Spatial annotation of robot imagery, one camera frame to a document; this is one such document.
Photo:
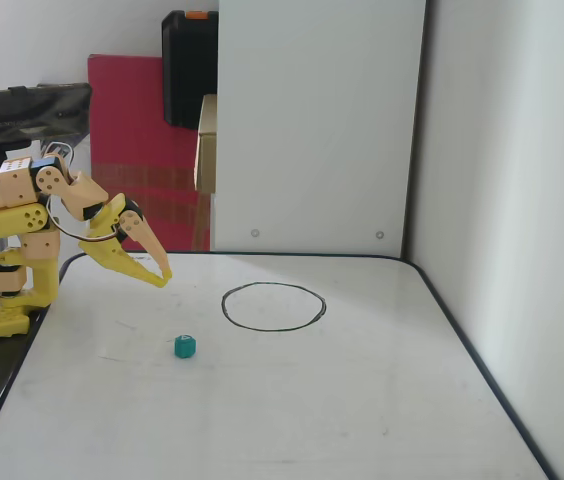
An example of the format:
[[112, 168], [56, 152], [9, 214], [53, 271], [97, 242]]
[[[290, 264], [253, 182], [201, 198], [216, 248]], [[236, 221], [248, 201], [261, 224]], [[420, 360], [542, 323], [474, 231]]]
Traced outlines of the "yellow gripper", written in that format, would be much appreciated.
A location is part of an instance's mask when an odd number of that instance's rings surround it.
[[[160, 275], [148, 270], [122, 248], [120, 243], [127, 238], [144, 248], [159, 267]], [[166, 251], [143, 219], [141, 208], [124, 193], [115, 195], [89, 221], [85, 241], [79, 241], [78, 246], [105, 269], [158, 288], [164, 287], [172, 278]]]

